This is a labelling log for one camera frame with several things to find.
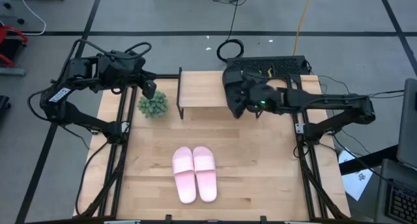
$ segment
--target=white paper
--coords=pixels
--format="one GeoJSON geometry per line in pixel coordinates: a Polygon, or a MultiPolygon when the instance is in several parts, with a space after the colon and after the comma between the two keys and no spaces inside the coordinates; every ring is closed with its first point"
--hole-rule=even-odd
{"type": "MultiPolygon", "coordinates": [[[[354,157],[348,152],[343,151],[339,155],[339,164],[351,159],[354,159],[354,157]]],[[[364,192],[367,183],[371,179],[371,176],[372,171],[369,169],[364,169],[349,175],[343,175],[341,178],[343,180],[343,185],[345,186],[346,193],[348,193],[356,201],[359,201],[359,198],[364,192]]]]}

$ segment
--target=laptop keyboard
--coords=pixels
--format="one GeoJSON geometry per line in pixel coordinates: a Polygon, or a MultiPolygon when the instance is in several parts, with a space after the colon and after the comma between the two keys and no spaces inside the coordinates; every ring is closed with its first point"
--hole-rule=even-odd
{"type": "Polygon", "coordinates": [[[385,214],[402,223],[417,224],[417,192],[406,184],[389,179],[385,214]]]}

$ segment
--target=small wooden table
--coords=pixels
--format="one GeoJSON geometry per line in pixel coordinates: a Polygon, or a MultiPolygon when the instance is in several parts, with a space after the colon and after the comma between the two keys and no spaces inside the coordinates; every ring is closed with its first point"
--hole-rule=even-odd
{"type": "MultiPolygon", "coordinates": [[[[202,80],[190,84],[198,86],[202,80]]],[[[171,214],[174,220],[257,221],[259,216],[267,216],[269,221],[308,220],[300,164],[293,156],[296,141],[290,115],[263,113],[256,119],[254,114],[245,112],[240,119],[234,119],[228,108],[214,105],[191,107],[181,120],[176,108],[178,80],[157,79],[156,84],[158,90],[167,95],[169,113],[162,119],[152,120],[138,110],[134,113],[118,219],[161,220],[171,214]],[[210,148],[216,158],[218,198],[213,203],[203,203],[197,198],[192,204],[182,204],[173,178],[172,155],[179,147],[193,149],[197,146],[210,148]]],[[[276,80],[274,85],[286,86],[276,80]]],[[[310,93],[321,92],[317,76],[302,76],[302,85],[310,93]]],[[[120,96],[104,92],[98,118],[115,120],[119,100],[120,96]]],[[[320,122],[327,117],[324,110],[308,110],[308,116],[310,122],[320,122]]],[[[93,136],[89,156],[104,142],[104,136],[93,136]]],[[[323,136],[321,142],[333,146],[328,135],[323,136]]],[[[109,149],[110,146],[100,152],[85,173],[79,198],[81,211],[102,188],[109,149]]],[[[316,155],[323,188],[349,216],[334,151],[319,145],[316,155]]],[[[315,215],[319,216],[317,194],[312,186],[311,190],[315,215]]],[[[110,191],[108,204],[112,198],[113,191],[110,191]]]]}

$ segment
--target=slipper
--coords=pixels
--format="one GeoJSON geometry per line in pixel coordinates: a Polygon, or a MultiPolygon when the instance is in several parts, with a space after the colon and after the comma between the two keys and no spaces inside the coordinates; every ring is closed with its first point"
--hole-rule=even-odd
{"type": "Polygon", "coordinates": [[[217,198],[216,164],[213,153],[208,148],[196,147],[193,150],[193,157],[200,198],[204,202],[213,202],[217,198]]]}
{"type": "Polygon", "coordinates": [[[197,193],[195,191],[193,154],[188,147],[182,147],[175,151],[172,157],[172,168],[180,201],[184,204],[194,202],[197,193]]]}

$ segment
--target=yellow cable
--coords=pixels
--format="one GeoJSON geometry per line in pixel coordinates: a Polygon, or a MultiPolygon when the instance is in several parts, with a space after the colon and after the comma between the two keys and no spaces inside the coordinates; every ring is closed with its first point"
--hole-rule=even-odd
{"type": "Polygon", "coordinates": [[[304,18],[306,17],[306,12],[307,12],[308,6],[310,5],[310,1],[311,0],[307,0],[306,6],[304,6],[304,10],[302,11],[302,16],[301,16],[301,19],[300,19],[300,23],[298,23],[297,34],[295,35],[295,44],[294,44],[293,55],[295,55],[297,53],[298,34],[300,33],[302,22],[304,21],[304,18]]]}

